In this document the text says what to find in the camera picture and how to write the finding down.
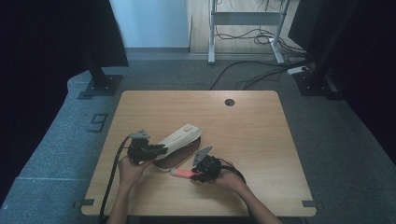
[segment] tape mark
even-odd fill
[[[91,120],[91,124],[97,126],[100,125],[98,129],[89,129],[89,133],[101,133],[105,127],[108,114],[94,114]]]

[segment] white power strip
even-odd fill
[[[201,136],[201,134],[202,130],[200,128],[197,128],[191,124],[184,125],[179,130],[175,131],[158,143],[158,145],[164,144],[165,147],[168,148],[168,151],[164,155],[157,156],[155,160],[160,160],[167,157],[175,150],[184,147],[192,141],[196,140],[199,136]]]
[[[308,68],[306,66],[295,67],[288,70],[288,75],[295,75],[306,71],[308,71]]]

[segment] wooden table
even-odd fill
[[[225,104],[234,100],[233,106]],[[156,144],[186,123],[203,130],[201,148],[232,161],[256,196],[278,217],[311,217],[312,202],[288,123],[275,91],[126,91],[108,132],[82,206],[98,215],[120,143],[145,129]],[[190,170],[192,158],[179,168]],[[116,172],[105,214],[109,215],[119,184]],[[247,216],[244,203],[232,192],[207,183],[171,176],[150,166],[130,195],[129,215]]]

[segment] gray carpet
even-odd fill
[[[78,100],[91,76],[86,72],[71,78],[56,120],[15,179],[0,211],[0,223],[95,223],[96,217],[82,215],[75,202],[84,199],[122,92],[208,90],[221,71],[236,62],[227,58],[209,65],[195,60],[201,56],[183,57],[188,60],[134,56],[129,57],[130,68],[106,68],[108,75],[123,75],[115,96]],[[236,65],[214,90],[235,90],[236,82],[273,68]],[[396,167],[346,102],[303,97],[285,73],[279,81],[263,80],[248,90],[279,94],[318,207],[317,214],[303,222],[396,223]],[[101,132],[101,124],[92,122],[95,115],[107,115]]]

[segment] human hand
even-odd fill
[[[148,168],[153,161],[144,161],[139,165],[132,163],[128,156],[123,157],[119,160],[118,165],[120,169],[120,188],[131,189],[140,177],[142,177],[143,172]]]
[[[221,165],[233,166],[233,163],[228,161],[221,161]],[[219,176],[210,180],[209,183],[215,184],[223,189],[230,189],[235,192],[239,192],[247,187],[247,185],[242,181],[242,179],[230,170],[222,169]]]

